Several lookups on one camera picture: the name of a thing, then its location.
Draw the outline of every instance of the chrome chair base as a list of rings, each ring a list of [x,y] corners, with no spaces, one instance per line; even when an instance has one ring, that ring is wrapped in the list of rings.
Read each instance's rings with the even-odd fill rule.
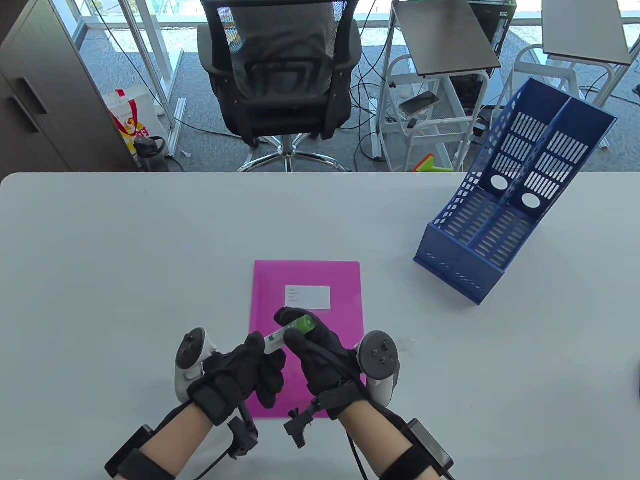
[[[246,161],[244,162],[244,165],[242,165],[242,167],[240,167],[238,171],[252,172],[257,168],[260,168],[261,166],[270,165],[272,163],[282,161],[284,163],[285,172],[293,172],[293,163],[295,160],[320,163],[322,165],[335,168],[338,172],[351,171],[348,168],[342,166],[337,160],[331,157],[327,157],[326,155],[298,152],[298,145],[302,143],[308,136],[308,133],[300,133],[294,140],[292,140],[291,135],[283,135],[280,137],[280,139],[276,137],[261,137],[272,144],[274,147],[276,147],[278,151],[265,157],[256,158],[256,149],[252,148],[251,152],[246,158]]]

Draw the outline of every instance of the white desk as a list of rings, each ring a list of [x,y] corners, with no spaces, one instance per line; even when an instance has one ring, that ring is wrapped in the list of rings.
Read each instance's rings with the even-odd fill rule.
[[[416,339],[391,407],[459,480],[637,478],[636,173],[582,173],[476,307],[412,261],[462,175],[32,174],[0,188],[0,472],[105,479],[176,405],[173,359],[205,326],[248,332],[255,259],[359,260],[367,329]],[[340,426],[297,451],[261,421],[208,477],[358,480]],[[230,440],[210,435],[191,480]]]

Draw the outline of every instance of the forearm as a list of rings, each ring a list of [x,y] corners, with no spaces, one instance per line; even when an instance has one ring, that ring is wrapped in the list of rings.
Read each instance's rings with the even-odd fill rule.
[[[409,448],[411,442],[367,401],[353,403],[338,417],[373,472],[379,477]],[[439,480],[429,467],[419,480]]]
[[[140,451],[177,477],[212,428],[213,424],[205,414],[191,404],[145,443]]]

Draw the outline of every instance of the black glove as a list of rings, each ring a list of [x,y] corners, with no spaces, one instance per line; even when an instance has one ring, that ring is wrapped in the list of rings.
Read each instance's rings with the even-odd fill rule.
[[[264,338],[251,333],[230,353],[214,353],[202,362],[204,375],[187,389],[189,398],[218,426],[255,391],[265,408],[273,408],[282,391],[286,356],[264,354]]]
[[[318,396],[349,380],[357,380],[362,371],[358,365],[355,350],[343,347],[338,335],[329,330],[316,315],[300,308],[284,307],[278,310],[274,320],[278,325],[285,326],[304,315],[313,318],[316,327],[306,335],[290,328],[285,331],[284,342],[300,359],[309,392]],[[332,409],[328,412],[329,416],[336,418],[348,406],[346,404]]]

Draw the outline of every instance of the pink folder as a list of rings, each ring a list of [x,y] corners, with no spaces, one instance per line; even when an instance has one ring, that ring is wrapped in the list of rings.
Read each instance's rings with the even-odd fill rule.
[[[331,287],[331,310],[313,310],[333,330],[347,348],[355,347],[364,336],[362,313],[362,284],[359,262],[307,262],[294,260],[256,260],[253,274],[253,301],[251,308],[251,332],[269,335],[280,327],[273,316],[285,305],[287,285]],[[284,389],[278,395],[276,406],[267,410],[258,402],[255,394],[247,406],[256,419],[284,419],[298,407],[303,412],[313,395],[307,390],[307,380],[302,373],[298,357],[289,349],[284,367]]]

